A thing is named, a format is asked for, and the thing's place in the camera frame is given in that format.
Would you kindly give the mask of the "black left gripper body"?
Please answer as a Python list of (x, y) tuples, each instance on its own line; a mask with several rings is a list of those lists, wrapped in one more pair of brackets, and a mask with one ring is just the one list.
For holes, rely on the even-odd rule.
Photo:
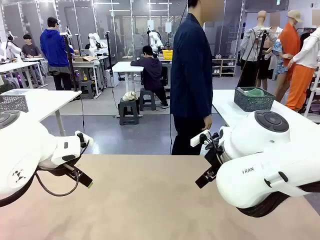
[(76, 167), (76, 163), (81, 159), (81, 156), (66, 161), (65, 163), (55, 167), (55, 168), (47, 168), (43, 166), (37, 166), (38, 171), (47, 171), (56, 177), (61, 177), (64, 175), (75, 177), (76, 173), (81, 176), (82, 171)]

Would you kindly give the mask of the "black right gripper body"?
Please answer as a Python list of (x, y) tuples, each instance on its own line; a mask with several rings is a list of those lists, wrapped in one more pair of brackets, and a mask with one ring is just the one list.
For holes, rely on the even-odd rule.
[(222, 154), (223, 149), (221, 146), (218, 146), (218, 141), (214, 140), (213, 142), (206, 145), (205, 149), (207, 150), (204, 158), (211, 165), (209, 170), (213, 173), (217, 173), (221, 165), (223, 164)]

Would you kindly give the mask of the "person's right hand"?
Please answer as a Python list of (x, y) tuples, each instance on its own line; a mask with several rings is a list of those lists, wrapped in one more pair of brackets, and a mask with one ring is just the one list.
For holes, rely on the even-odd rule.
[(203, 120), (204, 120), (204, 128), (202, 130), (203, 131), (204, 130), (209, 130), (211, 128), (211, 126), (212, 126), (212, 116), (208, 115)]

